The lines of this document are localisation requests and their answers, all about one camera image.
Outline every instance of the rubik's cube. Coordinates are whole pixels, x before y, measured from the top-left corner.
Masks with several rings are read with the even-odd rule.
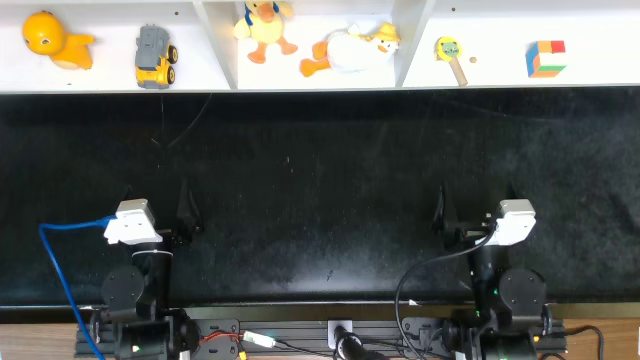
[[[529,77],[551,78],[567,67],[564,41],[537,41],[527,51]]]

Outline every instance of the wooden handle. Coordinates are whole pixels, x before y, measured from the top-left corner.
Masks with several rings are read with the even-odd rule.
[[[453,70],[453,75],[456,76],[458,85],[467,86],[469,82],[467,81],[467,77],[464,76],[464,72],[462,71],[462,66],[460,66],[458,58],[454,56],[453,58],[451,58],[449,64],[451,65],[451,70]]]

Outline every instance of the toy construction vehicle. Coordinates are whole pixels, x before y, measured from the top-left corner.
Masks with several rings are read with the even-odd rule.
[[[176,80],[171,64],[178,62],[178,49],[169,43],[169,33],[158,26],[143,26],[136,45],[138,86],[145,89],[169,88]]]

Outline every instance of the red cube face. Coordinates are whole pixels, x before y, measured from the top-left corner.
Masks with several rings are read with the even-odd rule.
[[[564,41],[552,41],[551,42],[551,53],[555,54],[558,52],[565,52],[564,51]]]

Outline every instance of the white plush duck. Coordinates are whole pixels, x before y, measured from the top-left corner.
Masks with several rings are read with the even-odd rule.
[[[387,62],[398,49],[396,27],[384,23],[372,36],[364,36],[357,25],[334,31],[327,41],[313,46],[313,58],[300,63],[300,71],[310,77],[318,70],[334,69],[342,73],[358,72]]]

